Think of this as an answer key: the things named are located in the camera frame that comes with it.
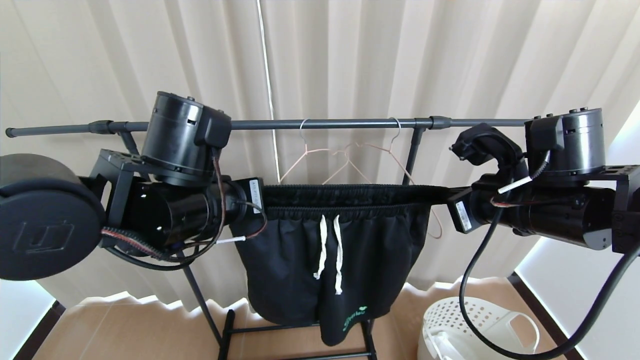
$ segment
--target metal hook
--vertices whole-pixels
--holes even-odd
[[[400,120],[396,119],[395,117],[390,117],[390,119],[394,119],[397,123],[398,123],[398,134],[396,134],[392,139],[391,139],[391,143],[389,144],[389,150],[391,150],[391,146],[394,145],[394,140],[400,136],[400,130],[402,130],[402,125],[400,125]]]
[[[305,124],[305,122],[306,122],[307,120],[309,120],[309,119],[302,120],[302,122],[300,123],[300,129],[299,129],[299,131],[300,131],[300,137],[302,138],[302,140],[304,140],[304,142],[305,142],[305,146],[307,146],[307,138],[305,138],[305,135],[302,133],[302,126]]]

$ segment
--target beige curtain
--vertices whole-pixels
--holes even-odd
[[[2,127],[145,121],[158,90],[191,95],[236,120],[521,117],[603,107],[609,144],[640,99],[640,1],[215,1],[0,0]],[[462,129],[427,131],[414,179],[461,186],[495,170],[473,167],[447,148]],[[520,128],[501,129],[524,147]],[[309,146],[354,141],[388,146],[384,130],[310,130]],[[394,142],[401,161],[411,131]],[[139,146],[144,134],[135,134]],[[2,154],[35,152],[87,174],[117,136],[54,135],[0,140]],[[234,131],[221,167],[233,178],[278,182],[303,152],[297,131]],[[380,151],[351,159],[377,183],[402,170]],[[285,183],[321,183],[341,163],[312,155]],[[361,183],[345,170],[334,183]],[[483,230],[427,239],[409,281],[454,281]],[[435,221],[430,233],[438,234]],[[505,276],[536,238],[499,229],[474,272]],[[246,295],[232,244],[194,265],[206,297],[222,306]],[[74,268],[40,281],[64,305],[128,291],[165,303],[196,302],[182,272],[136,268],[96,250]]]

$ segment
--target white plastic basket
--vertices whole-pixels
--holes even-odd
[[[538,326],[529,316],[504,309],[491,302],[465,298],[465,309],[475,327],[494,344],[521,354],[533,354],[540,341]],[[536,333],[533,344],[525,347],[511,322],[522,316]],[[487,347],[474,335],[460,312],[457,297],[435,302],[424,313],[418,360],[494,360],[509,359]]]

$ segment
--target clothes rack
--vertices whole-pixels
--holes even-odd
[[[411,138],[411,145],[409,148],[409,154],[406,160],[405,169],[409,174],[412,174],[415,159],[420,147],[420,141],[422,134],[425,130],[439,130],[447,129],[449,127],[470,127],[481,123],[487,123],[490,126],[509,126],[519,127],[523,126],[528,119],[451,119],[447,117],[426,117],[426,118],[414,118],[414,119],[303,119],[299,120],[235,120],[232,122],[233,130],[279,130],[279,129],[299,129],[304,121],[306,129],[389,129],[398,128],[411,128],[413,134]],[[29,135],[56,135],[56,134],[75,134],[75,133],[94,133],[94,134],[118,134],[122,139],[127,151],[131,154],[138,155],[138,148],[136,141],[131,136],[134,131],[146,131],[148,122],[115,122],[110,120],[99,120],[90,124],[83,125],[68,125],[68,126],[43,126],[43,127],[25,127],[25,128],[12,128],[6,129],[5,133],[10,138],[17,136],[29,136]],[[409,178],[405,174],[403,178],[403,185],[409,184]],[[218,360],[227,360],[229,346],[231,344],[231,337],[233,334],[240,334],[245,332],[260,332],[260,331],[274,331],[282,329],[293,329],[297,327],[311,327],[318,324],[308,324],[302,326],[286,326],[286,325],[273,325],[255,328],[234,328],[234,320],[236,314],[233,310],[227,312],[227,318],[225,320],[225,326],[222,333],[218,330],[218,327],[214,323],[213,317],[209,312],[207,303],[200,291],[198,282],[196,281],[191,267],[187,266],[183,269],[189,286],[193,291],[194,296],[198,301],[198,305],[202,310],[202,313],[213,332],[220,349],[218,351]],[[369,360],[377,360],[376,349],[373,342],[372,330],[374,320],[362,322],[362,335],[364,337],[365,350],[361,352],[350,352],[343,354],[332,354],[326,356],[312,356],[312,357],[297,357],[288,360],[329,360],[329,359],[346,359],[351,357],[363,357],[366,356]]]

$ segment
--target green logo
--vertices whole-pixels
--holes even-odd
[[[342,331],[347,331],[347,328],[349,327],[349,324],[351,324],[353,319],[355,319],[356,316],[364,315],[366,309],[366,306],[360,306],[355,313],[349,315],[347,317],[347,320],[344,321],[344,328],[342,329]]]

